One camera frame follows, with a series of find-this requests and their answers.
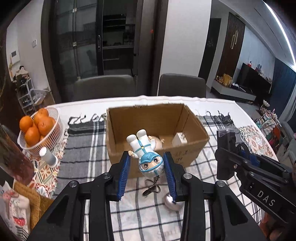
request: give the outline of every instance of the basket of oranges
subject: basket of oranges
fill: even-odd
[[[54,107],[42,108],[31,116],[20,120],[20,133],[17,143],[33,156],[46,146],[51,150],[62,135],[62,122],[59,111]]]

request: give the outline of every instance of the flower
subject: flower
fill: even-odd
[[[266,107],[269,107],[270,104],[268,104],[268,102],[266,100],[263,100],[263,104],[266,106]]]

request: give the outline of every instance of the screw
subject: screw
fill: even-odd
[[[108,172],[103,173],[104,175],[104,179],[108,179],[109,177],[111,177],[111,174]]]
[[[217,185],[219,187],[224,187],[225,186],[225,182],[223,182],[223,181],[217,181]]]
[[[191,179],[191,178],[192,178],[192,175],[191,175],[190,173],[185,173],[185,174],[183,175],[183,177],[184,177],[185,179]]]
[[[69,186],[70,187],[76,187],[77,186],[77,182],[76,181],[71,181],[70,183],[69,183]]]

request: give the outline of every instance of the brown vase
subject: brown vase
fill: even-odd
[[[28,185],[34,175],[32,162],[20,151],[0,124],[0,167],[15,180]]]

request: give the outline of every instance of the white plastic basket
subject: white plastic basket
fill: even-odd
[[[48,110],[49,116],[56,120],[56,123],[54,124],[52,130],[43,138],[43,140],[32,147],[26,147],[25,133],[20,131],[17,138],[17,143],[19,144],[19,146],[22,149],[28,151],[33,156],[39,156],[39,151],[44,146],[46,146],[50,150],[54,148],[62,135],[62,122],[59,116],[59,111],[54,107],[48,107],[46,109]],[[32,119],[34,119],[36,113],[37,112],[31,115]]]

